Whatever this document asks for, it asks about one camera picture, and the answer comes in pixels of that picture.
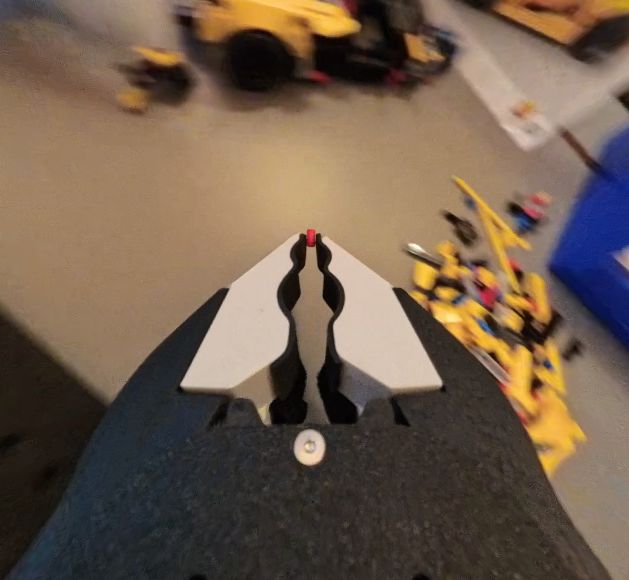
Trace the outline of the pile of loose toy bricks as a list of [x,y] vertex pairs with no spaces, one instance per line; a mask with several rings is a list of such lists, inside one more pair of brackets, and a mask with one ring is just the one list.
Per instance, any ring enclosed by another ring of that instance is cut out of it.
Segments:
[[512,218],[507,222],[465,180],[452,182],[483,233],[470,220],[443,212],[458,244],[441,242],[434,255],[407,244],[414,258],[410,295],[492,373],[552,476],[586,443],[565,402],[563,368],[582,353],[581,342],[572,338],[560,349],[563,318],[545,279],[511,256],[531,249],[528,235],[518,236]]

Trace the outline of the grey desk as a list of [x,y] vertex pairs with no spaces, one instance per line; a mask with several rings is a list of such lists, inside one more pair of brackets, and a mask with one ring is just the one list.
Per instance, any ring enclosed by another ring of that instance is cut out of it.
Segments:
[[[120,3],[109,0],[108,3]],[[180,38],[171,0],[125,0],[133,39]],[[564,143],[519,151],[458,73],[413,91],[289,83],[270,96],[194,70],[191,99],[128,115],[91,3],[1,4],[1,557],[16,579],[627,579],[628,354],[550,280],[586,340],[567,369],[586,435],[552,476],[491,376],[403,290],[408,241],[445,239],[453,178],[492,208],[550,191],[541,265],[590,179]],[[324,417],[333,313],[317,251],[290,309],[306,425],[264,427],[253,396],[184,388],[235,282],[312,226],[394,287],[444,387]]]

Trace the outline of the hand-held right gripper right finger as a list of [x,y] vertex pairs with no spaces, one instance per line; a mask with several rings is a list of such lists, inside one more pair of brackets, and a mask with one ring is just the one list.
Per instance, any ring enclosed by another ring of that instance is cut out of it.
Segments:
[[322,297],[332,312],[317,386],[331,424],[354,424],[372,401],[440,390],[443,380],[389,282],[317,237]]

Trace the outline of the cluster of small toy pins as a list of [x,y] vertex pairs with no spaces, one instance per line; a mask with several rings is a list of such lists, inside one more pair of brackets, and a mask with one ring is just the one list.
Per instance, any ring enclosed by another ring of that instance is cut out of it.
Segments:
[[535,232],[548,221],[548,207],[552,198],[547,192],[537,191],[523,196],[516,194],[506,203],[506,212],[511,216],[515,232],[524,237]]

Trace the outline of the building instruction booklet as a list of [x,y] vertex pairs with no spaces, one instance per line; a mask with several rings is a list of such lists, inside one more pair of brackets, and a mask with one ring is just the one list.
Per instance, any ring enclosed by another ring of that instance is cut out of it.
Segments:
[[628,0],[427,0],[455,70],[531,151],[628,91]]

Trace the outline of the yellow toy car model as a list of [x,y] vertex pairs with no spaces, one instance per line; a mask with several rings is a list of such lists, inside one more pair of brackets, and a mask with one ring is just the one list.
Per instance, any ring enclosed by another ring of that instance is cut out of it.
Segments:
[[414,87],[457,53],[421,0],[176,0],[176,16],[221,50],[232,84],[249,92],[291,79]]

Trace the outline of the yellow black toy assembly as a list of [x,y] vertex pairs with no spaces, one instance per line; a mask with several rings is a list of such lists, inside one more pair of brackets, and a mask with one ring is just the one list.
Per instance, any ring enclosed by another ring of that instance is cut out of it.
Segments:
[[185,58],[176,51],[134,46],[131,57],[115,69],[127,87],[116,93],[122,110],[135,114],[146,112],[153,104],[181,106],[186,103],[196,79]]

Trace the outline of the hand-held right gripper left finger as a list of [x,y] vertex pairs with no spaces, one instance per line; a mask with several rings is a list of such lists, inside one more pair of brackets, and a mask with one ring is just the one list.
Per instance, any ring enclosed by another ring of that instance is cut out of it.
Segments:
[[293,308],[306,251],[306,236],[295,234],[227,288],[182,391],[246,399],[273,423],[272,403],[286,401],[304,373]]

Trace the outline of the blue plastic bin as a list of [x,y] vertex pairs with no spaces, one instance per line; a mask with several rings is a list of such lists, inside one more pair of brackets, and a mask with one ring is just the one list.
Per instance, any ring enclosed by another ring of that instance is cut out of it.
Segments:
[[600,165],[585,179],[548,269],[628,347],[628,270],[617,260],[628,248],[628,127],[607,139]]

